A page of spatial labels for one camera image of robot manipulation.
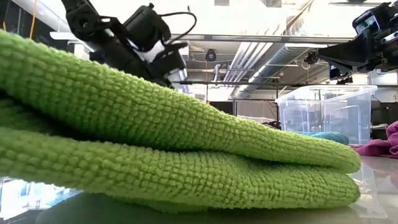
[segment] teal cloth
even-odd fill
[[[334,142],[338,142],[340,144],[348,145],[348,137],[344,134],[341,134],[336,131],[326,131],[326,132],[305,132],[305,131],[297,131],[297,134],[303,134],[306,136],[311,136],[315,138],[322,138],[331,140]]]

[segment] camera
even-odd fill
[[[216,52],[213,49],[208,49],[205,59],[208,62],[214,62],[217,59]]]
[[[396,7],[389,7],[390,3],[385,2],[380,6],[365,11],[353,21],[353,28],[357,34],[369,30],[370,34],[377,36],[388,29],[397,28]]]

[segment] cable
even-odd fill
[[[206,81],[208,81],[207,80],[207,61],[206,61]]]
[[[195,26],[197,25],[197,17],[194,15],[194,13],[192,12],[171,12],[171,13],[166,13],[166,14],[162,14],[159,15],[160,17],[166,17],[166,16],[175,16],[175,15],[191,15],[193,17],[193,19],[195,20],[195,22],[193,23],[193,25],[191,26],[191,28],[189,28],[189,30],[187,30],[186,32],[184,32],[183,34],[179,35],[178,37],[172,39],[169,44],[172,44],[173,42],[175,42],[176,40],[181,39],[182,37],[186,36],[187,34],[189,34],[189,32],[191,32],[193,30],[193,28],[195,28]]]
[[[36,21],[36,10],[37,10],[37,0],[35,0],[35,6],[33,8],[33,18],[32,18],[32,25],[30,27],[30,34],[29,34],[29,39],[32,40],[33,37],[33,30],[35,27],[35,21]]]

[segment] ceiling beam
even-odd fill
[[[351,37],[297,37],[280,35],[221,35],[221,34],[188,34],[180,40],[208,42],[257,42],[257,43],[294,43],[294,44],[341,44],[350,41]]]

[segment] container lid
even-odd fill
[[[311,93],[333,93],[338,92],[339,94],[352,94],[352,93],[364,93],[371,92],[373,95],[377,90],[376,85],[309,85],[303,86],[296,90],[291,91],[275,100],[276,103],[288,100],[297,100],[295,97],[300,96],[301,100],[314,100]]]

